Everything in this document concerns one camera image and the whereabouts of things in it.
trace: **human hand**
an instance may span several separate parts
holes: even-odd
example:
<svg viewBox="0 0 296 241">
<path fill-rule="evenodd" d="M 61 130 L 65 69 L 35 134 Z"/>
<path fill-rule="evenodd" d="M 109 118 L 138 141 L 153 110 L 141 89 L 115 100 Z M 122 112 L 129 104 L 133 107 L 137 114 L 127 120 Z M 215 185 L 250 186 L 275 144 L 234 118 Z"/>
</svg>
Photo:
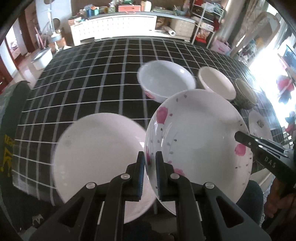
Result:
<svg viewBox="0 0 296 241">
<path fill-rule="evenodd" d="M 283 184 L 275 178 L 270 188 L 270 194 L 267 196 L 267 201 L 264 205 L 264 213 L 267 217 L 273 218 L 278 209 L 290 209 L 285 220 L 289 222 L 296 216 L 296 201 L 294 201 L 296 194 L 289 194 L 281 199 L 279 191 L 282 186 Z"/>
</svg>

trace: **white plate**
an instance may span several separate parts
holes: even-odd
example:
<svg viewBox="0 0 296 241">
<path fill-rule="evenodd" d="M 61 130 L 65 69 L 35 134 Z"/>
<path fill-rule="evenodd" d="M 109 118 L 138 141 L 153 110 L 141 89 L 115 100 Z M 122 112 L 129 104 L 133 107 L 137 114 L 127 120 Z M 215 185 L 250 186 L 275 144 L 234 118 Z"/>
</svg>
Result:
<svg viewBox="0 0 296 241">
<path fill-rule="evenodd" d="M 253 154 L 234 139 L 237 131 L 249 133 L 238 111 L 223 97 L 205 90 L 180 92 L 154 113 L 146 133 L 145 165 L 157 193 L 155 152 L 191 182 L 213 182 L 234 203 L 244 192 Z M 174 202 L 163 202 L 173 214 Z"/>
<path fill-rule="evenodd" d="M 59 139 L 53 159 L 57 191 L 67 202 L 88 182 L 100 185 L 124 173 L 143 151 L 145 130 L 118 114 L 98 113 L 70 125 Z M 126 202 L 124 222 L 130 222 L 155 201 L 144 173 L 143 195 L 139 202 Z"/>
<path fill-rule="evenodd" d="M 234 100 L 237 93 L 230 80 L 220 71 L 212 67 L 201 67 L 198 72 L 201 87 L 207 91 L 214 91 L 223 98 Z"/>
<path fill-rule="evenodd" d="M 194 77 L 185 68 L 165 60 L 142 65 L 137 78 L 146 95 L 159 103 L 180 91 L 196 88 Z"/>
<path fill-rule="evenodd" d="M 255 110 L 252 110 L 249 114 L 249 130 L 251 135 L 272 140 L 268 122 Z"/>
</svg>

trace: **floor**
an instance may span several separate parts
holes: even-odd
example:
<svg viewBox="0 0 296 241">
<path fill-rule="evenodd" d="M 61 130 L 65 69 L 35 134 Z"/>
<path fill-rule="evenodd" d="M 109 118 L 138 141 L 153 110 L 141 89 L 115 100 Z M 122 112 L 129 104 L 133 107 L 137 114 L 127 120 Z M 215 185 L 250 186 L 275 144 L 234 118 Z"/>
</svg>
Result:
<svg viewBox="0 0 296 241">
<path fill-rule="evenodd" d="M 30 55 L 26 56 L 26 58 L 19 64 L 19 71 L 14 76 L 13 80 L 9 83 L 8 86 L 11 86 L 17 82 L 22 80 L 26 80 L 29 82 L 29 87 L 33 88 L 38 80 L 39 76 L 42 73 L 42 70 L 37 70 L 34 65 L 31 63 L 32 57 L 36 52 L 40 51 L 39 49 L 35 50 Z"/>
</svg>

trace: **black checkered tablecloth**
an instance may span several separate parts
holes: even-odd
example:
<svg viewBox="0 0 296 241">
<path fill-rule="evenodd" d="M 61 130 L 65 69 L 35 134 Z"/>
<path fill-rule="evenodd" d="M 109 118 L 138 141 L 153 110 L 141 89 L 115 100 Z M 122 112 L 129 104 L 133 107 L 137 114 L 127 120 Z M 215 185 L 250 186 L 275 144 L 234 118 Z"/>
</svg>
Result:
<svg viewBox="0 0 296 241">
<path fill-rule="evenodd" d="M 258 97 L 253 109 L 268 119 L 273 139 L 283 142 L 272 105 L 244 64 L 185 42 L 104 40 L 57 53 L 42 72 L 26 101 L 15 136 L 14 185 L 52 205 L 60 204 L 50 175 L 54 149 L 66 128 L 86 115 L 117 113 L 146 129 L 160 104 L 145 96 L 136 73 L 141 64 L 152 60 L 172 61 L 195 77 L 202 66 L 210 66 L 231 81 L 244 79 Z M 239 112 L 248 125 L 249 111 Z"/>
</svg>

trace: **screw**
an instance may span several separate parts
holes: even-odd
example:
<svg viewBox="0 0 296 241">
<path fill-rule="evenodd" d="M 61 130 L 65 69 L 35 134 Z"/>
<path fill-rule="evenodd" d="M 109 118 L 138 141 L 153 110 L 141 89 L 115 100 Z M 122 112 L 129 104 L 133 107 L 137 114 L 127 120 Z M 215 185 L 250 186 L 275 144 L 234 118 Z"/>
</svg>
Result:
<svg viewBox="0 0 296 241">
<path fill-rule="evenodd" d="M 180 176 L 179 176 L 178 173 L 172 173 L 172 174 L 170 175 L 170 177 L 171 177 L 171 179 L 178 179 Z"/>
<path fill-rule="evenodd" d="M 127 179 L 129 179 L 131 176 L 130 176 L 128 173 L 123 173 L 120 177 L 121 177 L 121 179 L 123 179 L 123 180 L 127 180 Z"/>
<path fill-rule="evenodd" d="M 214 185 L 214 183 L 207 182 L 207 183 L 205 184 L 205 187 L 206 187 L 207 189 L 213 189 L 213 188 L 215 187 L 215 185 Z"/>
<path fill-rule="evenodd" d="M 95 183 L 88 183 L 88 184 L 86 185 L 86 188 L 88 188 L 88 189 L 93 189 L 95 186 L 96 186 Z"/>
</svg>

